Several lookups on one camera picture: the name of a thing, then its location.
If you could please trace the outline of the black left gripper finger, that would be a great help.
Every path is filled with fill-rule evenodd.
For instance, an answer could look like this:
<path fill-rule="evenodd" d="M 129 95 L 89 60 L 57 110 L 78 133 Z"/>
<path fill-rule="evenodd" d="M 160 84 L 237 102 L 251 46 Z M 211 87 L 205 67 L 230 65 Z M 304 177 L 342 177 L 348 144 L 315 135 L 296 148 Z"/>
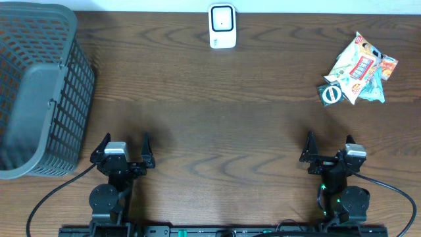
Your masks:
<path fill-rule="evenodd" d="M 93 164 L 100 164 L 105 158 L 105 148 L 111 141 L 111 135 L 107 133 L 102 142 L 95 148 L 90 156 L 90 162 Z"/>
<path fill-rule="evenodd" d="M 145 165 L 146 169 L 155 168 L 155 158 L 149 144 L 148 134 L 144 135 L 143 146 L 141 149 L 141 158 L 143 159 L 143 164 Z"/>

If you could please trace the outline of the round green label snack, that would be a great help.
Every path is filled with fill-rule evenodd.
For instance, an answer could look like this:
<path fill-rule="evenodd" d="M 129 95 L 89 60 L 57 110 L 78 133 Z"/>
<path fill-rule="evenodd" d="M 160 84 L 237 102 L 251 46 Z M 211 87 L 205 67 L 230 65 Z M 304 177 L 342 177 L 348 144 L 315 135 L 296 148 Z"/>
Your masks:
<path fill-rule="evenodd" d="M 343 92 L 338 81 L 319 86 L 318 92 L 321 102 L 325 107 L 343 101 Z"/>

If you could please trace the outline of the teal snack pouch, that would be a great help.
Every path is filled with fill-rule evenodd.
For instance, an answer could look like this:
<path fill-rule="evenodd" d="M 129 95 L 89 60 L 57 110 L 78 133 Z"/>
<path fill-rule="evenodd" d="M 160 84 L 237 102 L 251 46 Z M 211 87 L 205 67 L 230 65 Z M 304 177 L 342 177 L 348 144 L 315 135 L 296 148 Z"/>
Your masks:
<path fill-rule="evenodd" d="M 385 102 L 385 95 L 382 86 L 382 70 L 379 68 L 371 77 L 370 81 L 360 92 L 359 98 L 369 101 Z"/>

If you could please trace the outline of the yellow snack bag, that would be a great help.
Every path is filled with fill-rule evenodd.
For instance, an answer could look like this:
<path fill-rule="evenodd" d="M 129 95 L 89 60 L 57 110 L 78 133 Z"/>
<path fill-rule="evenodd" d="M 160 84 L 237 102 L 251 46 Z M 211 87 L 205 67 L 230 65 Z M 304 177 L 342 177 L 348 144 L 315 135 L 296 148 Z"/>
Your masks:
<path fill-rule="evenodd" d="M 354 105 L 383 58 L 379 50 L 356 32 L 355 38 L 337 57 L 335 65 L 324 78 L 327 82 L 339 82 L 343 95 Z"/>

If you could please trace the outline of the orange tissue pack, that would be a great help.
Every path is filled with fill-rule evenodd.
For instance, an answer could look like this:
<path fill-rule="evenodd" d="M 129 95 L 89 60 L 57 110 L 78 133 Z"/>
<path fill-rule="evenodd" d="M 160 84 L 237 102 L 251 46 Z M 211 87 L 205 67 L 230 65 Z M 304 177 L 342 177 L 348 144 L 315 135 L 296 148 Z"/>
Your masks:
<path fill-rule="evenodd" d="M 390 78 L 398 62 L 399 61 L 397 59 L 394 59 L 393 57 L 382 55 L 382 60 L 380 63 L 380 67 L 382 70 L 382 74 L 381 74 L 382 80 L 388 80 Z"/>

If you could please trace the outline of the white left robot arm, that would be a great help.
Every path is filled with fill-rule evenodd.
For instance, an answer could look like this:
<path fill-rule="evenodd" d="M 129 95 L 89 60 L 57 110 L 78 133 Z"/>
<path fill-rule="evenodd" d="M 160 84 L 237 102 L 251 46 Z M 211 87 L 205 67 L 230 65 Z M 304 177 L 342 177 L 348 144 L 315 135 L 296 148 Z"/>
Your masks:
<path fill-rule="evenodd" d="M 92 152 L 91 163 L 108 178 L 106 184 L 94 188 L 89 196 L 94 223 L 122 224 L 128 214 L 134 180 L 155 168 L 147 135 L 143 139 L 140 157 L 140 162 L 129 162 L 127 143 L 113 142 L 110 134 L 106 134 Z"/>

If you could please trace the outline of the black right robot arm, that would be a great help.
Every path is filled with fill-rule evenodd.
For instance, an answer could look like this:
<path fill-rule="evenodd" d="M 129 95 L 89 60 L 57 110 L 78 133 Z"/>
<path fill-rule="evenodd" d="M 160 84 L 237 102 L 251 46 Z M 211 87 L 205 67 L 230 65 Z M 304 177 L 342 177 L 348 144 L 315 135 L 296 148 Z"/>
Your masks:
<path fill-rule="evenodd" d="M 356 144 L 350 135 L 345 147 L 334 156 L 321 155 L 314 134 L 307 134 L 299 160 L 309 164 L 309 174 L 321 176 L 317 202 L 326 218 L 320 225 L 324 232 L 339 226 L 358 226 L 367 220 L 370 192 L 347 183 L 348 177 L 358 174 L 366 156 L 364 147 Z"/>

